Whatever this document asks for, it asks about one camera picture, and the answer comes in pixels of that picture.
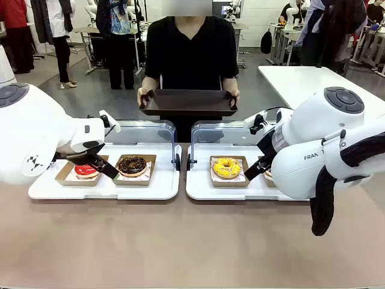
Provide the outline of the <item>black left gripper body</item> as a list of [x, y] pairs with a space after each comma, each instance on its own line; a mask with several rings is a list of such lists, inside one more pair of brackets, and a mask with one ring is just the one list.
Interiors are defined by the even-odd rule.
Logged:
[[73, 164], [94, 164], [102, 159], [97, 153], [103, 147], [104, 144], [100, 144], [93, 148], [88, 148], [83, 152], [75, 152], [71, 154], [56, 152], [52, 161], [56, 162], [56, 160], [67, 160], [71, 161]]

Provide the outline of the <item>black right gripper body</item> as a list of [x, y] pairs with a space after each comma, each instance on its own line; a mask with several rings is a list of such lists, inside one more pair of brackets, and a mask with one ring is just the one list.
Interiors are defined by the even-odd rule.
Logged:
[[266, 132], [261, 140], [257, 143], [257, 147], [264, 154], [265, 157], [274, 157], [277, 155], [273, 146], [274, 128]]

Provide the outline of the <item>person's left hand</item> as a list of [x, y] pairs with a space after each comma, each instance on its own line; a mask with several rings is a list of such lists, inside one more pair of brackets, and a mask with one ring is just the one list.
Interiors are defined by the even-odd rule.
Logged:
[[230, 95], [230, 107], [236, 106], [240, 99], [240, 91], [238, 89], [233, 89], [231, 91], [226, 90], [226, 92]]

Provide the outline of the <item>person's right hand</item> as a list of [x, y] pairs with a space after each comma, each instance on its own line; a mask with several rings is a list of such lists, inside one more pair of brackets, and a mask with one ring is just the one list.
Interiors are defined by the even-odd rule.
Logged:
[[140, 87], [137, 91], [137, 102], [139, 107], [146, 107], [153, 98], [154, 89]]

